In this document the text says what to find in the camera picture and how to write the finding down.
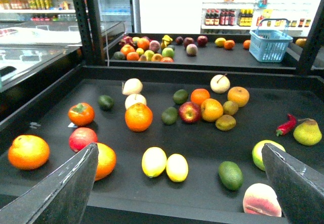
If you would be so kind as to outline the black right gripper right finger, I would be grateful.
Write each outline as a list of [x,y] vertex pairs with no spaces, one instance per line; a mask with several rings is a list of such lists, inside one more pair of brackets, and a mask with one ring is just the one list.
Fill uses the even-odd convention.
[[262,158],[288,223],[323,223],[323,174],[273,144]]

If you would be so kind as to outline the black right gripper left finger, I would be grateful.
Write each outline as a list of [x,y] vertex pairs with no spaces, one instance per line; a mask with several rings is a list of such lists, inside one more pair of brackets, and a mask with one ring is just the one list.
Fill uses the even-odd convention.
[[1,223],[80,223],[95,181],[99,149],[91,143],[1,208]]

